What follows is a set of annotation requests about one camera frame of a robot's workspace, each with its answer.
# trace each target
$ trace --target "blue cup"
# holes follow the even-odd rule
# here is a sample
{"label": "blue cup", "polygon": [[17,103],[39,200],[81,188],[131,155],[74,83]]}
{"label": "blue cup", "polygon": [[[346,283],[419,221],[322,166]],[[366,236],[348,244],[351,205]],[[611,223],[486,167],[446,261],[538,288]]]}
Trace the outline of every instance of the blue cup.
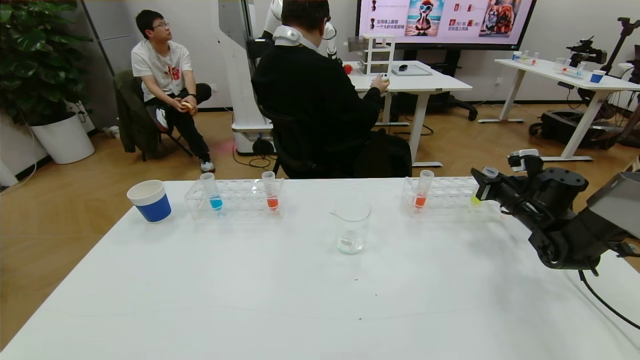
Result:
{"label": "blue cup", "polygon": [[599,83],[602,78],[604,78],[604,74],[606,73],[602,70],[594,70],[593,74],[591,75],[591,82],[596,84]]}
{"label": "blue cup", "polygon": [[169,199],[160,180],[147,180],[133,186],[127,197],[148,222],[160,222],[171,214]]}

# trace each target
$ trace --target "green leaves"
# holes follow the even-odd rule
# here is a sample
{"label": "green leaves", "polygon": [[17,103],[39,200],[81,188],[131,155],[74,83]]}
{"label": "green leaves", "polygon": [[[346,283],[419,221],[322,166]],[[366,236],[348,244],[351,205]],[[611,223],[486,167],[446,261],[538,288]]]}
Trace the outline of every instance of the green leaves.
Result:
{"label": "green leaves", "polygon": [[26,34],[21,34],[11,29],[9,34],[11,34],[13,46],[22,51],[40,50],[47,41],[47,36],[40,29],[33,29]]}
{"label": "green leaves", "polygon": [[13,9],[10,4],[0,4],[0,22],[7,22],[12,12]]}
{"label": "green leaves", "polygon": [[0,88],[2,88],[3,90],[13,90],[20,85],[22,85],[22,80],[20,79],[3,78],[2,80],[0,80]]}
{"label": "green leaves", "polygon": [[37,68],[37,62],[33,60],[26,60],[16,63],[13,66],[13,72],[22,78],[28,78],[36,72]]}
{"label": "green leaves", "polygon": [[43,86],[40,89],[40,94],[50,101],[58,102],[60,100],[60,91],[54,86]]}
{"label": "green leaves", "polygon": [[27,95],[24,97],[19,97],[18,99],[15,100],[15,102],[18,104],[18,106],[20,106],[20,109],[29,110],[29,108],[32,107],[37,100],[38,100],[37,96]]}
{"label": "green leaves", "polygon": [[77,1],[0,2],[0,107],[14,120],[44,125],[64,115],[65,101],[87,102],[85,56],[74,46],[93,41],[68,32]]}
{"label": "green leaves", "polygon": [[40,76],[40,79],[43,79],[50,84],[63,83],[67,76],[63,70],[47,69],[44,67],[38,69],[38,75]]}

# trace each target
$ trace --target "white t-shirt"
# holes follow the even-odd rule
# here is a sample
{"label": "white t-shirt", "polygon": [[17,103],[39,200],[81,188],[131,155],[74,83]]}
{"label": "white t-shirt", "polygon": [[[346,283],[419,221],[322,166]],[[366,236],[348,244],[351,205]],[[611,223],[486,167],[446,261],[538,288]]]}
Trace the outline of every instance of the white t-shirt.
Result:
{"label": "white t-shirt", "polygon": [[[139,42],[131,51],[131,67],[133,76],[139,78],[153,75],[156,84],[165,94],[174,93],[175,95],[185,88],[182,73],[185,70],[193,71],[187,48],[172,41],[169,41],[167,57],[160,56],[149,40]],[[142,91],[145,93],[145,101],[156,97],[144,83],[142,83]]]}

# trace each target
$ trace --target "white plant pot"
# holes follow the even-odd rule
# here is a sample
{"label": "white plant pot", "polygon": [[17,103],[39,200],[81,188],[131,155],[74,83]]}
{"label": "white plant pot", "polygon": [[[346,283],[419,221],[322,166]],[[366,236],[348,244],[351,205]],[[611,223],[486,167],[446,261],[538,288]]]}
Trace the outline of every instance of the white plant pot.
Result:
{"label": "white plant pot", "polygon": [[58,164],[73,163],[95,152],[77,114],[53,124],[32,126],[31,130]]}

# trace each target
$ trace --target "man in black jacket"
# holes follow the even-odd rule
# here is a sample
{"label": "man in black jacket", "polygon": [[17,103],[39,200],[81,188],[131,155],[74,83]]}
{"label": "man in black jacket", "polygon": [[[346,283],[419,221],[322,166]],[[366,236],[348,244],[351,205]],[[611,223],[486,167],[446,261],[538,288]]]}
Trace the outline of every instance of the man in black jacket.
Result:
{"label": "man in black jacket", "polygon": [[[342,65],[317,51],[329,15],[327,0],[284,0],[282,24],[304,37],[302,45],[276,42],[261,59],[252,83],[258,103],[268,111],[301,120],[311,142],[314,161],[352,169],[371,139],[383,107],[381,94],[388,82],[375,78],[361,99]],[[323,151],[341,143],[360,144],[331,153]],[[411,176],[411,155],[406,141],[386,136],[394,176]]]}

